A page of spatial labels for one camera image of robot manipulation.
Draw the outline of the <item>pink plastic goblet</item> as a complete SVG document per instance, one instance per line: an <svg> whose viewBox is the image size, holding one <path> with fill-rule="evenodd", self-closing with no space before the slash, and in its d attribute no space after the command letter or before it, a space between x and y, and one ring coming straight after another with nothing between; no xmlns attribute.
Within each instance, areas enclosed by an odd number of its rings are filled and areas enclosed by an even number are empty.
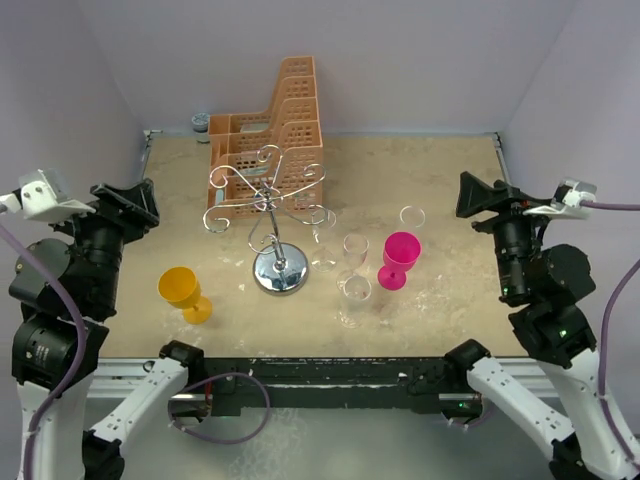
<svg viewBox="0 0 640 480"><path fill-rule="evenodd" d="M421 254L422 245L414 234L404 231L391 234L384 243L383 266L377 274L379 284L390 291L402 289L407 281L407 272Z"/></svg>

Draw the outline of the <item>clear champagne flute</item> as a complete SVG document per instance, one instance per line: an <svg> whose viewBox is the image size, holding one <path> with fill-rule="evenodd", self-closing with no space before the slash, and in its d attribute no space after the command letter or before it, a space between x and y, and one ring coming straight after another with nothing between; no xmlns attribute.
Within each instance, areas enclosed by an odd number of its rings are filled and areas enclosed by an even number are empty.
<svg viewBox="0 0 640 480"><path fill-rule="evenodd" d="M345 236L343 258L346 262L346 268L337 276L336 285L339 289L342 289L345 283L356 274L356 270L364 264L368 250L369 240L366 236L358 233L350 233Z"/></svg>

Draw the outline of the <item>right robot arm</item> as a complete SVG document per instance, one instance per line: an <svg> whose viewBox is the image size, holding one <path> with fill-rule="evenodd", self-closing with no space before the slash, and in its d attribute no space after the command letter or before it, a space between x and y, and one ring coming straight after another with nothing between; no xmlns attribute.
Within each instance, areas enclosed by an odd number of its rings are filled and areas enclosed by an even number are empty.
<svg viewBox="0 0 640 480"><path fill-rule="evenodd" d="M460 175L459 218L490 211L472 227L494 240L500 301L528 356L551 382L565 411L551 409L468 340L448 352L446 383L470 388L510 418L540 449L556 479L636 479L639 440L606 380L604 336L596 336L578 303L594 292L587 255L569 244L544 248L554 219L585 219L597 207L593 184L565 179L550 198L535 198L497 180Z"/></svg>

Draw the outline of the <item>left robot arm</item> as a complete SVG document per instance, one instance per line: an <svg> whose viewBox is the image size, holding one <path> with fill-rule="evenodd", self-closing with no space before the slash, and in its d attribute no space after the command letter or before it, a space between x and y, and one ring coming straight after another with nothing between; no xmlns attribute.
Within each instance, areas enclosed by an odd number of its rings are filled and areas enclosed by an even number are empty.
<svg viewBox="0 0 640 480"><path fill-rule="evenodd" d="M54 236L23 245L8 292L22 323L12 342L11 372L22 408L19 475L23 479L118 479L128 443L180 390L206 378L201 349L171 341L146 378L101 422L84 424L89 388L116 313L124 247L158 226L151 180L126 189L100 184L92 201L69 198L44 178L1 199L3 212L47 223Z"/></svg>

